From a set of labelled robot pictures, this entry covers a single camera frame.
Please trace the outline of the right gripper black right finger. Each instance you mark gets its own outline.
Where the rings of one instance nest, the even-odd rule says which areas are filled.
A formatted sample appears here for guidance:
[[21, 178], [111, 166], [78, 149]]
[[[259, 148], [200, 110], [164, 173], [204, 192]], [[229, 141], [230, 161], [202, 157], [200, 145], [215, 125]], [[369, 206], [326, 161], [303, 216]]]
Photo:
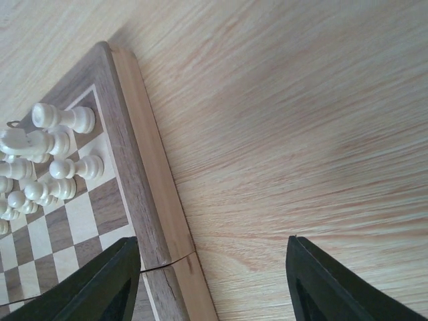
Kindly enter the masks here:
[[288, 238], [286, 275], [296, 320], [426, 320], [305, 237]]

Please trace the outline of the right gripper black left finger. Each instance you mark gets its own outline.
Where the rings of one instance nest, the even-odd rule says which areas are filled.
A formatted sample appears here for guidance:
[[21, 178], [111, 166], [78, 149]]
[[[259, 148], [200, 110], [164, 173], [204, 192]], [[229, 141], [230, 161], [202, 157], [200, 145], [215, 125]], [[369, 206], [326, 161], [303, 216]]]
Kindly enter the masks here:
[[3, 320], [131, 320], [140, 275], [137, 238], [123, 237]]

